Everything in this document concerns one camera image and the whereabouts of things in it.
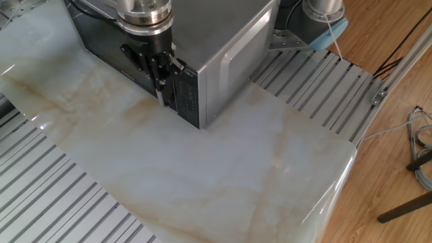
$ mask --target marble slab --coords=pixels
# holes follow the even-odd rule
[[[356,148],[247,84],[197,130],[86,52],[60,0],[0,32],[1,92],[164,243],[316,242]]]

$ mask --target black metal leg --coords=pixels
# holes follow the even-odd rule
[[[409,171],[415,171],[420,166],[426,164],[428,161],[431,161],[431,160],[432,160],[432,151],[429,151],[429,152],[425,153],[424,155],[422,155],[420,158],[413,161],[406,168]]]
[[[432,192],[428,192],[418,198],[411,200],[399,207],[396,207],[382,215],[378,216],[378,221],[380,223],[386,223],[392,219],[405,215],[407,213],[413,212],[421,207],[430,205],[432,203]]]

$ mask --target blue object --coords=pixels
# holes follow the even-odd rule
[[[346,18],[342,18],[331,26],[331,29],[333,30],[333,33],[335,34],[335,38],[339,38],[339,36],[345,31],[346,27],[348,26],[348,20]],[[333,37],[331,37],[330,30],[327,30],[320,36],[318,36],[315,40],[313,40],[309,46],[312,47],[316,51],[322,51],[329,47],[333,43]]]

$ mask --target black label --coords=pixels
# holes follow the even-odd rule
[[[199,129],[198,73],[191,67],[175,79],[175,100],[178,115]]]

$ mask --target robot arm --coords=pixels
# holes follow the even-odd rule
[[[128,44],[121,50],[135,67],[152,80],[162,106],[172,97],[164,95],[172,87],[175,75],[184,66],[173,57],[171,25],[174,20],[171,0],[99,0],[117,12],[117,23],[124,30]]]

